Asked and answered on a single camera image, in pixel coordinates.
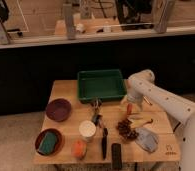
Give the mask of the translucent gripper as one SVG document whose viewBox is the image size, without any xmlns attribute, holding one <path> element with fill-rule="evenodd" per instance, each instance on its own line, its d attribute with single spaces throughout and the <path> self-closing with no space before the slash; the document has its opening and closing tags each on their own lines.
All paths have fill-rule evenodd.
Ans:
<svg viewBox="0 0 195 171">
<path fill-rule="evenodd" d="M 121 105 L 127 105 L 127 104 L 131 104 L 133 107 L 135 107 L 137 109 L 137 111 L 142 111 L 143 110 L 143 107 L 142 107 L 142 101 L 136 101 L 136 102 L 132 102 L 132 101 L 129 101 L 127 99 L 127 95 L 125 95 L 123 97 L 123 99 L 121 100 L 120 102 Z"/>
</svg>

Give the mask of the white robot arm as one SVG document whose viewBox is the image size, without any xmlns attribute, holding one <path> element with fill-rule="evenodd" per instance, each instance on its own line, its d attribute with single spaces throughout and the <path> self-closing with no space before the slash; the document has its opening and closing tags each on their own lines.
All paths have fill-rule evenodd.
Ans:
<svg viewBox="0 0 195 171">
<path fill-rule="evenodd" d="M 141 103 L 146 96 L 184 125 L 179 167 L 180 171 L 195 171 L 195 102 L 156 86 L 154 81 L 149 69 L 130 75 L 125 100 Z"/>
</svg>

